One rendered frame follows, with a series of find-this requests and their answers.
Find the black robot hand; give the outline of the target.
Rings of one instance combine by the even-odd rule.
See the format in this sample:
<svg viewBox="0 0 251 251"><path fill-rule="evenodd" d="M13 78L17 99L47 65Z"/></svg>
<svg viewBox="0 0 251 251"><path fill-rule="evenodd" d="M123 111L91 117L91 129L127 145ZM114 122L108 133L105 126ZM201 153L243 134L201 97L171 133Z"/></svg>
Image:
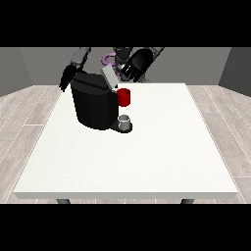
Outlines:
<svg viewBox="0 0 251 251"><path fill-rule="evenodd" d="M152 63L152 51L148 48L139 49L125 63L125 66L122 68L122 75L128 80L137 82Z"/></svg>
<svg viewBox="0 0 251 251"><path fill-rule="evenodd" d="M73 80L74 76L77 73L77 68L74 65L68 65L63 71L63 75L61 77L60 85L62 91L65 91L68 87L69 83Z"/></svg>

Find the pale grey machine lid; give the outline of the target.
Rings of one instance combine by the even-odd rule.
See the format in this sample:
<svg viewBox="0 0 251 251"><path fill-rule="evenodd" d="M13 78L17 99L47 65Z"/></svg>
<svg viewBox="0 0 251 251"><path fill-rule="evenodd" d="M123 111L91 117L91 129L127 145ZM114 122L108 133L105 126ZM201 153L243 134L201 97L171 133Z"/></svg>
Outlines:
<svg viewBox="0 0 251 251"><path fill-rule="evenodd" d="M101 74L106 79L111 89L114 89L120 82L111 65L103 67L101 69Z"/></svg>

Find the red pod holder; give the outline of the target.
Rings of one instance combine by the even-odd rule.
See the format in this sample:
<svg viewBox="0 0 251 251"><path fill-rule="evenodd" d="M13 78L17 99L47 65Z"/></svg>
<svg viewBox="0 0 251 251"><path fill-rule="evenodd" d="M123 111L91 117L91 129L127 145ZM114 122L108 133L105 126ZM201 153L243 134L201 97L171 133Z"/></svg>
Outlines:
<svg viewBox="0 0 251 251"><path fill-rule="evenodd" d="M127 88L120 88L117 91L118 95L118 105L121 107L126 107L130 104L130 90Z"/></svg>

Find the black coffee machine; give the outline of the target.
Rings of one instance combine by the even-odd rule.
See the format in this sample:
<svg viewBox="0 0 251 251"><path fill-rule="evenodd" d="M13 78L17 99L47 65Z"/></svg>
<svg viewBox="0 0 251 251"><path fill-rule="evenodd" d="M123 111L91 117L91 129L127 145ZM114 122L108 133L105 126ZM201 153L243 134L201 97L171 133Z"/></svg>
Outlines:
<svg viewBox="0 0 251 251"><path fill-rule="evenodd" d="M119 129L117 91L112 90L102 75L78 73L71 82L75 112L78 121L92 129L113 129L120 133L132 131Z"/></svg>

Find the small grey cup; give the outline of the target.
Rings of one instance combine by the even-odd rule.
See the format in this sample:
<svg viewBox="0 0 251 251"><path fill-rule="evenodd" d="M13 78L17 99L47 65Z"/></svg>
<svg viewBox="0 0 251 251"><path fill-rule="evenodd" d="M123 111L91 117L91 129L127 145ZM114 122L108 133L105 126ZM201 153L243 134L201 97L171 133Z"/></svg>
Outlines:
<svg viewBox="0 0 251 251"><path fill-rule="evenodd" d="M119 129L127 130L130 127L130 118L128 115L120 115L118 117Z"/></svg>

